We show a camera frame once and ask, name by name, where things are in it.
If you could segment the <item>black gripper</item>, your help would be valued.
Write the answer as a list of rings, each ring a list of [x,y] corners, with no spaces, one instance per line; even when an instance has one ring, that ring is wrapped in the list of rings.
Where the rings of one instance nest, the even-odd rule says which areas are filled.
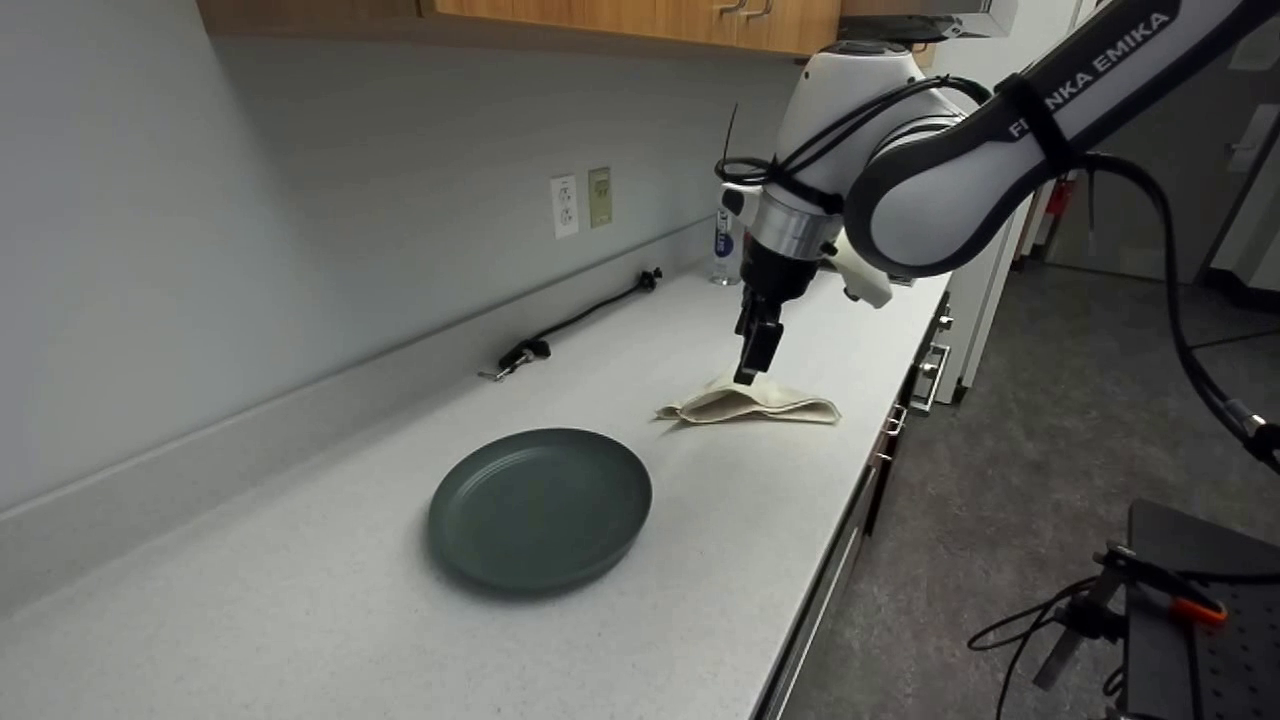
[[[737,336],[739,360],[734,380],[737,384],[758,384],[773,372],[779,339],[770,339],[779,332],[779,309],[788,301],[800,301],[818,278],[818,261],[788,261],[761,240],[744,240],[744,261],[739,261],[739,321]]]

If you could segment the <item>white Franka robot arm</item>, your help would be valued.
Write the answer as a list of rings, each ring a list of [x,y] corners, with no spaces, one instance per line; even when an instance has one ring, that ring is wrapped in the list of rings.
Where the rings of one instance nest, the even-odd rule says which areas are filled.
[[[810,56],[766,160],[718,176],[758,190],[744,211],[739,360],[776,360],[779,309],[823,261],[853,255],[853,295],[980,255],[1012,209],[1195,68],[1273,20],[1280,0],[1107,0],[995,87],[923,78],[909,48],[840,39]]]

